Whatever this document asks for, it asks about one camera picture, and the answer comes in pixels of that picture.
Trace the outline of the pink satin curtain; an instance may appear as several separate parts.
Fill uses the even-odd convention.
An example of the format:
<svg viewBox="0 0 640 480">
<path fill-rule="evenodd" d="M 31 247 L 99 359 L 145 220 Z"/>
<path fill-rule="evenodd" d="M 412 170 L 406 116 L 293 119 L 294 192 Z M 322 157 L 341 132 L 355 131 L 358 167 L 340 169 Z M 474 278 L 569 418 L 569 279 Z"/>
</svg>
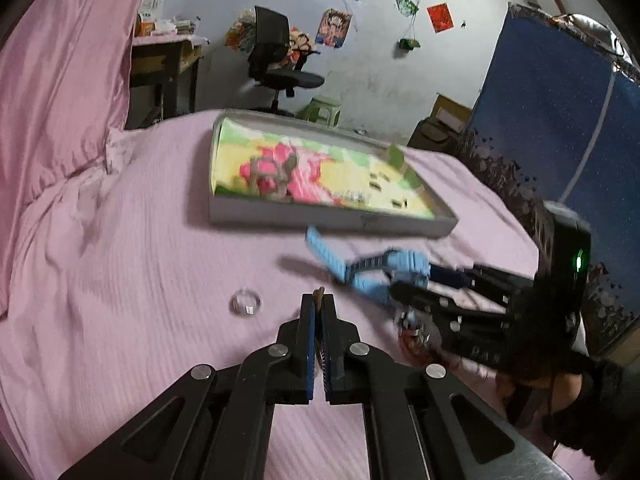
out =
<svg viewBox="0 0 640 480">
<path fill-rule="evenodd" d="M 142 0 L 35 0 L 1 49 L 1 307 L 23 210 L 126 118 Z"/>
</svg>

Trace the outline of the black office chair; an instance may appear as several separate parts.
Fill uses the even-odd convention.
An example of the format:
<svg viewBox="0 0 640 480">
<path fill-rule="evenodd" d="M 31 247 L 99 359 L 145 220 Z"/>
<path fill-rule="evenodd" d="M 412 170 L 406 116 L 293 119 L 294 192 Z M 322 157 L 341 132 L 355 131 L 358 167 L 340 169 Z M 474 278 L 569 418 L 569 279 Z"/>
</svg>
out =
<svg viewBox="0 0 640 480">
<path fill-rule="evenodd" d="M 255 44 L 248 56 L 248 76 L 258 87 L 273 92 L 271 103 L 254 107 L 254 111 L 294 117 L 294 113 L 280 107 L 280 95 L 284 93 L 293 99 L 296 89 L 314 90 L 324 84 L 322 76 L 304 71 L 308 58 L 319 52 L 292 46 L 290 24 L 285 15 L 263 6 L 255 6 L 254 10 Z"/>
</svg>

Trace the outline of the grey cardboard tray box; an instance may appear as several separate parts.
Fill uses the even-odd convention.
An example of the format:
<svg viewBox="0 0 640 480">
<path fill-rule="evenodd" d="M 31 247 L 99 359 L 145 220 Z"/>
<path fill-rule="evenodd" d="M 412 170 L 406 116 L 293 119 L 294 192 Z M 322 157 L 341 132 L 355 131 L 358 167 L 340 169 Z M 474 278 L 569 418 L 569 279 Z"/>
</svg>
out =
<svg viewBox="0 0 640 480">
<path fill-rule="evenodd" d="M 316 226 L 319 229 L 334 232 L 352 232 L 388 236 L 423 236 L 439 238 L 448 235 L 457 225 L 458 218 L 444 200 L 433 190 L 416 170 L 416 164 L 409 162 L 405 151 L 406 163 L 421 177 L 431 194 L 435 206 L 433 219 L 421 220 L 409 216 L 394 216 L 379 212 L 335 208 L 329 206 L 294 204 L 276 200 L 258 200 L 230 194 L 213 192 L 210 170 L 213 169 L 214 141 L 221 123 L 229 118 L 240 125 L 260 131 L 300 136 L 323 144 L 337 145 L 340 148 L 363 151 L 381 155 L 393 145 L 370 140 L 341 130 L 326 128 L 311 122 L 283 118 L 248 110 L 226 110 L 215 120 L 212 127 L 212 146 L 209 159 L 209 220 L 213 224 L 235 228 L 236 226 L 264 226 L 276 229 L 305 229 Z"/>
</svg>

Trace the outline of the red paper wall card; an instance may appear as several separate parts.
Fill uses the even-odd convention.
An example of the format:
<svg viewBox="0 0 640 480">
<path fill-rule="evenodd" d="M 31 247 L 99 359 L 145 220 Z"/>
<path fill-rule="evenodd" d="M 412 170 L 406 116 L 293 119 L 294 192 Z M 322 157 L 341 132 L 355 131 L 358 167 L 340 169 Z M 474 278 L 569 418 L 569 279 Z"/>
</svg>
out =
<svg viewBox="0 0 640 480">
<path fill-rule="evenodd" d="M 430 17 L 435 34 L 439 34 L 440 32 L 444 32 L 445 30 L 452 29 L 454 27 L 454 21 L 452 20 L 446 3 L 429 6 L 426 9 L 426 12 Z"/>
</svg>

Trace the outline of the green hanging wall ornament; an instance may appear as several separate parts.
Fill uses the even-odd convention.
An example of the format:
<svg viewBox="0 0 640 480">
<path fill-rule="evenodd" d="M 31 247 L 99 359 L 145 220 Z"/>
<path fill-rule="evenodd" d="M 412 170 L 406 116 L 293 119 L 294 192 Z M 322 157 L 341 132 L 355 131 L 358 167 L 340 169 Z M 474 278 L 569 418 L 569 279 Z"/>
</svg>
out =
<svg viewBox="0 0 640 480">
<path fill-rule="evenodd" d="M 416 40 L 416 38 L 401 38 L 397 45 L 398 48 L 404 52 L 411 52 L 421 47 L 420 42 Z"/>
</svg>

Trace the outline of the green plastic stool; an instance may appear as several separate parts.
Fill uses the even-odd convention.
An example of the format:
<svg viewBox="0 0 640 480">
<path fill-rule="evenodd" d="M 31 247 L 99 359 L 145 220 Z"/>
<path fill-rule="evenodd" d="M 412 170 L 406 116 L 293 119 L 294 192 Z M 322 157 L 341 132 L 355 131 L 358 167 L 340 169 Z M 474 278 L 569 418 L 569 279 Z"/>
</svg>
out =
<svg viewBox="0 0 640 480">
<path fill-rule="evenodd" d="M 342 102 L 330 96 L 317 94 L 306 105 L 303 120 L 334 128 L 340 121 Z"/>
</svg>

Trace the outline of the anime poster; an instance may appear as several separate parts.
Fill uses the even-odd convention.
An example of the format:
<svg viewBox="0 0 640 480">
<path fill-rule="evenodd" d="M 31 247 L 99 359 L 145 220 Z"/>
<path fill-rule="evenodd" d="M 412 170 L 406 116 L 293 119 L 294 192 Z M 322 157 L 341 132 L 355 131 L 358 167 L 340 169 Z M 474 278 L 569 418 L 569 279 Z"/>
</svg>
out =
<svg viewBox="0 0 640 480">
<path fill-rule="evenodd" d="M 351 13 L 336 9 L 326 10 L 322 14 L 314 43 L 334 49 L 343 47 L 351 22 Z"/>
</svg>

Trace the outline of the beige square frame clip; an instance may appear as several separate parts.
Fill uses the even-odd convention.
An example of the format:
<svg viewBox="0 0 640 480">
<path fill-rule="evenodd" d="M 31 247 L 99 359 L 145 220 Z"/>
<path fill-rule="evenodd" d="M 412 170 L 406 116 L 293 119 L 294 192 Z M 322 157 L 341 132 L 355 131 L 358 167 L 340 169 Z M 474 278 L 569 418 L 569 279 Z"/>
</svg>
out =
<svg viewBox="0 0 640 480">
<path fill-rule="evenodd" d="M 250 159 L 250 192 L 266 200 L 289 200 L 288 185 L 297 167 L 297 154 L 292 152 L 285 162 L 277 162 L 273 157 L 252 157 Z"/>
</svg>

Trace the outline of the dark wooden desk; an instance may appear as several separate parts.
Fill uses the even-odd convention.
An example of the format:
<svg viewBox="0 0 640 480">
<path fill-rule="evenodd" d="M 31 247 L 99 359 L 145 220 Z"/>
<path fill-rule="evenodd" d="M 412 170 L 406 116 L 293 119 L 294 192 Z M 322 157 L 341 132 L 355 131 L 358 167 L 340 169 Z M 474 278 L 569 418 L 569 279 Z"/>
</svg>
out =
<svg viewBox="0 0 640 480">
<path fill-rule="evenodd" d="M 196 35 L 139 36 L 132 40 L 129 89 L 132 97 L 126 126 L 148 128 L 154 122 L 196 109 L 198 70 L 206 38 Z"/>
</svg>

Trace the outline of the blue starry wardrobe cover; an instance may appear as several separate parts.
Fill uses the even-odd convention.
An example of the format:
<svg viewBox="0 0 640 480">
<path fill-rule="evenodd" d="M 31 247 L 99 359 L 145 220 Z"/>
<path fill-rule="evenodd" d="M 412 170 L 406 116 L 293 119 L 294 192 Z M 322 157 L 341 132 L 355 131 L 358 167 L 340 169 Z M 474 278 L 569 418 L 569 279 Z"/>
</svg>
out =
<svg viewBox="0 0 640 480">
<path fill-rule="evenodd" d="M 639 71 L 562 18 L 512 3 L 465 131 L 465 163 L 527 232 L 556 200 L 591 228 L 590 353 L 639 316 Z"/>
</svg>

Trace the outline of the colourful painted paper lining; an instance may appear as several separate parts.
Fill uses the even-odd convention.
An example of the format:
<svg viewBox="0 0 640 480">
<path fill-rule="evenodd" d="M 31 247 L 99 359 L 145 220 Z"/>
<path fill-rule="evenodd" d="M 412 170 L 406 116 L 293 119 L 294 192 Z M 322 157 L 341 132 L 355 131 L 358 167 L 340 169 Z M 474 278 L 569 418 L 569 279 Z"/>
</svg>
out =
<svg viewBox="0 0 640 480">
<path fill-rule="evenodd" d="M 285 162 L 292 152 L 298 162 L 288 185 L 291 198 L 277 202 L 360 209 L 421 220 L 435 217 L 425 183 L 395 145 L 381 155 L 368 154 L 248 128 L 229 118 L 222 121 L 214 141 L 210 170 L 213 192 L 266 200 L 250 192 L 250 159 L 266 156 Z"/>
</svg>

